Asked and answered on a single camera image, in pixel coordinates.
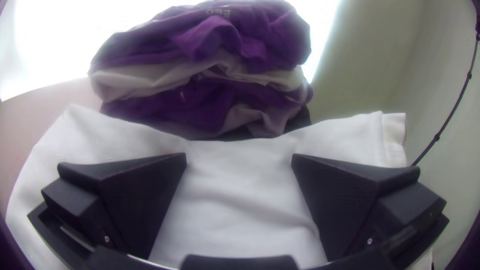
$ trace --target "purple shirt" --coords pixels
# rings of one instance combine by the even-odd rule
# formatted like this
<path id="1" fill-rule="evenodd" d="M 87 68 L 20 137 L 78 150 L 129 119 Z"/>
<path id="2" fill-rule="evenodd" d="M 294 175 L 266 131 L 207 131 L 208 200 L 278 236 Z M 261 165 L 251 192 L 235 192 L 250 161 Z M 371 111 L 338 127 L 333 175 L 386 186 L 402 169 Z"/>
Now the purple shirt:
<path id="1" fill-rule="evenodd" d="M 129 31 L 113 34 L 93 58 L 90 72 L 158 64 L 179 55 L 198 62 L 219 48 L 239 55 L 251 73 L 292 70 L 310 55 L 310 26 L 283 0 L 173 6 Z"/>

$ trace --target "white cloth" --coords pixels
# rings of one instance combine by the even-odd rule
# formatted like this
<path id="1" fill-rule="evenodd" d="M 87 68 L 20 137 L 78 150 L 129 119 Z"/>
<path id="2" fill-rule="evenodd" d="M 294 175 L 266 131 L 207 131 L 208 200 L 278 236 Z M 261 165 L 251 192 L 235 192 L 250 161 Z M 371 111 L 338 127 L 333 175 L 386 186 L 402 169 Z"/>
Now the white cloth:
<path id="1" fill-rule="evenodd" d="M 40 190 L 58 177 L 59 162 L 95 164 L 185 152 L 187 169 L 151 261 L 177 268 L 188 254 L 291 255 L 300 268 L 309 268 L 327 260 L 290 166 L 292 154 L 404 167 L 404 135 L 403 113 L 378 111 L 326 120 L 272 139 L 188 141 L 71 106 L 32 149 L 13 189 L 6 223 L 36 269 L 66 269 L 27 219 L 43 201 Z"/>
<path id="2" fill-rule="evenodd" d="M 209 70 L 216 67 L 220 72 Z M 261 74 L 249 74 L 237 55 L 219 50 L 212 57 L 192 62 L 186 57 L 163 64 L 128 65 L 101 69 L 90 75 L 91 85 L 105 102 L 148 97 L 189 82 L 192 76 L 269 85 L 281 92 L 290 92 L 304 82 L 302 67 L 293 70 L 276 69 Z"/>

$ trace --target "black plastic frame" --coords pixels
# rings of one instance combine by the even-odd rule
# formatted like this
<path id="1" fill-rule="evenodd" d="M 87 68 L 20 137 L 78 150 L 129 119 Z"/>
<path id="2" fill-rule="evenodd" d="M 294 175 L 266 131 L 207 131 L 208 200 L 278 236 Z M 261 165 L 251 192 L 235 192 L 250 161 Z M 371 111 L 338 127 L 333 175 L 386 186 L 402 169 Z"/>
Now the black plastic frame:
<path id="1" fill-rule="evenodd" d="M 40 204 L 30 214 L 28 219 L 37 230 L 40 237 L 45 241 L 49 248 L 73 270 L 172 270 L 170 267 L 161 267 L 154 263 L 143 262 L 134 259 L 124 253 L 103 246 L 97 246 L 92 252 L 89 248 L 81 245 L 61 229 L 61 222 L 51 213 L 46 203 Z M 319 265 L 310 270 L 350 270 L 350 269 L 369 269 L 369 270 L 403 270 L 413 264 L 429 247 L 433 245 L 438 236 L 447 226 L 449 220 L 440 214 L 432 227 L 412 243 L 403 253 L 394 259 L 389 257 L 389 250 L 395 242 L 408 241 L 410 237 L 394 235 L 384 244 L 365 249 L 362 252 L 344 257 L 332 263 Z M 278 257 L 288 262 L 285 256 Z M 262 264 L 268 262 L 269 258 L 246 258 L 246 259 L 228 259 L 228 258 L 208 258 L 202 256 L 190 255 L 183 263 L 181 270 L 204 270 L 212 269 L 212 263 L 216 263 L 216 268 L 222 268 L 218 261 L 245 260 L 255 261 Z M 291 264 L 286 263 L 283 270 L 297 270 Z"/>

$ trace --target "black pyramid-shaped piece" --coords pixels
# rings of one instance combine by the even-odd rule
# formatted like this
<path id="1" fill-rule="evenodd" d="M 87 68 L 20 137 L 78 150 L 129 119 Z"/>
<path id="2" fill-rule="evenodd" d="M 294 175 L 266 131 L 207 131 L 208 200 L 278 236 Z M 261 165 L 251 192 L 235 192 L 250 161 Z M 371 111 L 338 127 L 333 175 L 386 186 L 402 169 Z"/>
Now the black pyramid-shaped piece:
<path id="1" fill-rule="evenodd" d="M 329 261 L 342 258 L 380 196 L 418 181 L 416 166 L 383 168 L 292 156 L 291 166 Z"/>
<path id="2" fill-rule="evenodd" d="M 60 163 L 60 178 L 98 194 L 127 245 L 148 259 L 187 166 L 184 153 L 101 164 Z"/>

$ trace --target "folded clothing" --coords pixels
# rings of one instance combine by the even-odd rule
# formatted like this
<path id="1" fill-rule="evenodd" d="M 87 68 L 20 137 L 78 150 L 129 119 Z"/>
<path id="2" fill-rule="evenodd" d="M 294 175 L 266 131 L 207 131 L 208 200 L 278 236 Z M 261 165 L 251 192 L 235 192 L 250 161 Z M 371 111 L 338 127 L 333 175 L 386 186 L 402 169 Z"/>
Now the folded clothing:
<path id="1" fill-rule="evenodd" d="M 147 97 L 186 85 L 191 77 L 224 78 L 239 82 L 270 86 L 280 92 L 290 92 L 304 82 L 302 67 L 293 70 L 274 69 L 260 74 L 246 70 L 241 59 L 224 49 L 213 56 L 193 62 L 185 56 L 160 64 L 140 64 L 110 67 L 90 74 L 93 90 L 105 102 Z"/>
<path id="2" fill-rule="evenodd" d="M 188 139 L 216 137 L 242 125 L 254 136 L 275 137 L 311 98 L 308 83 L 279 92 L 257 83 L 204 78 L 151 96 L 104 102 L 100 111 Z"/>
<path id="3" fill-rule="evenodd" d="M 404 167 L 404 135 L 405 114 L 374 112 L 322 121 L 272 139 L 189 141 L 70 106 L 33 147 L 13 188 L 6 223 L 36 269 L 67 269 L 27 218 L 43 201 L 40 190 L 59 177 L 58 163 L 95 164 L 183 152 L 188 169 L 150 261 L 178 268 L 189 254 L 291 255 L 301 269 L 308 269 L 327 259 L 292 172 L 292 154 Z"/>
<path id="4" fill-rule="evenodd" d="M 173 6 L 129 31 L 113 34 L 92 59 L 90 74 L 164 63 L 178 56 L 201 62 L 220 48 L 240 56 L 250 73 L 292 70 L 310 55 L 310 26 L 283 0 Z"/>

